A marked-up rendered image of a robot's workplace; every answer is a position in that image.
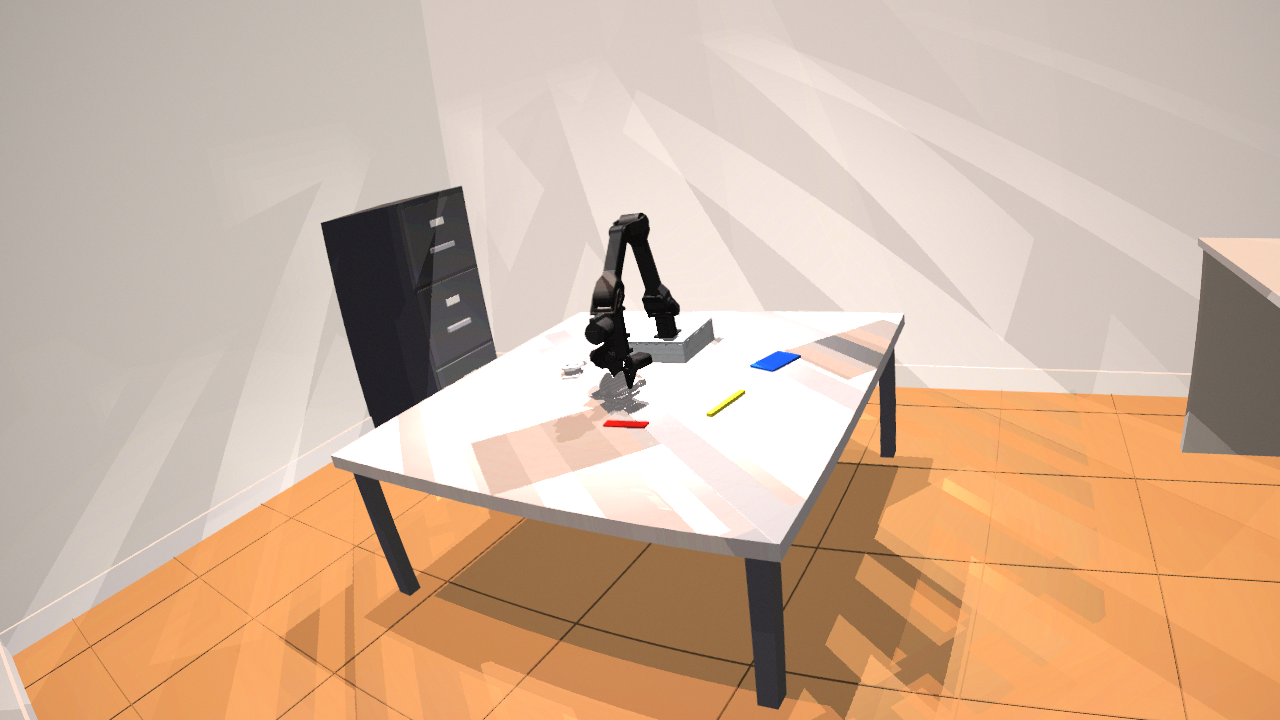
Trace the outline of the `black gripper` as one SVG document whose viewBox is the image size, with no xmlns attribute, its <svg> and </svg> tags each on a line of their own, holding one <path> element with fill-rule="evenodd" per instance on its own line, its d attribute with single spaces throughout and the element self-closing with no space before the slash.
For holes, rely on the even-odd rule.
<svg viewBox="0 0 1280 720">
<path fill-rule="evenodd" d="M 641 369 L 643 366 L 652 364 L 652 355 L 645 352 L 637 352 L 630 355 L 631 352 L 634 352 L 634 348 L 628 347 L 628 337 L 631 337 L 631 334 L 625 331 L 623 333 L 620 334 L 612 334 L 608 340 L 605 340 L 607 343 L 611 343 L 611 341 L 613 341 L 620 348 L 620 354 L 622 356 L 620 359 L 614 357 L 614 361 L 605 368 L 611 372 L 613 378 L 614 375 L 617 375 L 617 373 L 625 372 L 625 379 L 627 387 L 628 389 L 631 389 L 634 387 L 634 380 L 637 370 Z"/>
</svg>

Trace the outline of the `blue flat rectangular plate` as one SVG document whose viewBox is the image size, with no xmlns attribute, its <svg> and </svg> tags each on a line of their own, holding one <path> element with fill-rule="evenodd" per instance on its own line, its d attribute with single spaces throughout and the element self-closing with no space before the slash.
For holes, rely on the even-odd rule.
<svg viewBox="0 0 1280 720">
<path fill-rule="evenodd" d="M 773 373 L 780 370 L 782 366 L 788 365 L 788 363 L 794 363 L 794 360 L 796 360 L 797 357 L 801 357 L 801 355 L 777 351 L 774 354 L 768 355 L 767 357 L 763 357 L 756 363 L 753 363 L 749 366 Z"/>
</svg>

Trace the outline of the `yellow flat bar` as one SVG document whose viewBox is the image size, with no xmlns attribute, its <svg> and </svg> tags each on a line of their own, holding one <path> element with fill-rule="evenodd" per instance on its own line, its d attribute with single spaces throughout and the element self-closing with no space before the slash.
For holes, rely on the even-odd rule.
<svg viewBox="0 0 1280 720">
<path fill-rule="evenodd" d="M 736 393 L 731 395 L 728 398 L 724 398 L 723 402 L 718 404 L 716 407 L 712 407 L 708 413 L 705 413 L 707 416 L 714 416 L 717 413 L 719 413 L 722 409 L 727 407 L 730 404 L 732 404 L 735 400 L 740 398 L 742 395 L 745 395 L 745 389 L 739 389 Z"/>
</svg>

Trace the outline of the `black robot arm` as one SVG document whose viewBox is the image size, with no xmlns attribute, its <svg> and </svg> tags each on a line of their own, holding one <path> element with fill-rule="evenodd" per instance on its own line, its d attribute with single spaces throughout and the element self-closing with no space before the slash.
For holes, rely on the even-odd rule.
<svg viewBox="0 0 1280 720">
<path fill-rule="evenodd" d="M 680 304 L 660 283 L 652 249 L 648 242 L 650 233 L 649 218 L 643 213 L 625 214 L 613 222 L 609 229 L 609 243 L 600 278 L 593 290 L 589 324 L 584 336 L 591 345 L 602 345 L 612 334 L 626 331 L 625 325 L 625 284 L 621 281 L 627 243 L 631 245 L 637 263 L 645 292 L 644 309 L 648 318 L 655 316 L 657 334 L 654 338 L 675 338 L 677 329 L 675 316 L 680 314 Z M 617 345 L 604 342 L 589 356 L 595 366 L 604 369 L 616 359 L 622 357 Z"/>
</svg>

